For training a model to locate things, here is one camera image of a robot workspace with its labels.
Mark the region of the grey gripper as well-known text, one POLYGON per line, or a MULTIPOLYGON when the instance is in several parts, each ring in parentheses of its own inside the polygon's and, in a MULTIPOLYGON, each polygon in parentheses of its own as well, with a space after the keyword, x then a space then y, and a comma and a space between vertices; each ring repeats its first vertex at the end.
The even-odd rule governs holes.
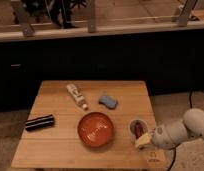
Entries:
POLYGON ((163 142, 163 126, 158 126, 152 131, 152 136, 150 133, 145 133, 142 136, 140 136, 135 141, 135 147, 137 149, 143 149, 145 147, 150 146, 151 144, 154 144, 155 146, 162 148, 164 145, 163 142))

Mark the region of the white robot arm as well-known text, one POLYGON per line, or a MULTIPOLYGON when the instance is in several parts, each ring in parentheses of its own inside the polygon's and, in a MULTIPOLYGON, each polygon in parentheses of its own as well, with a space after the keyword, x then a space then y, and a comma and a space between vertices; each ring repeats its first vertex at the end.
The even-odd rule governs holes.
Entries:
POLYGON ((169 124, 161 124, 140 136, 135 141, 137 149, 155 146, 171 150, 180 144, 197 138, 204 140, 204 110, 192 108, 187 110, 182 119, 169 124))

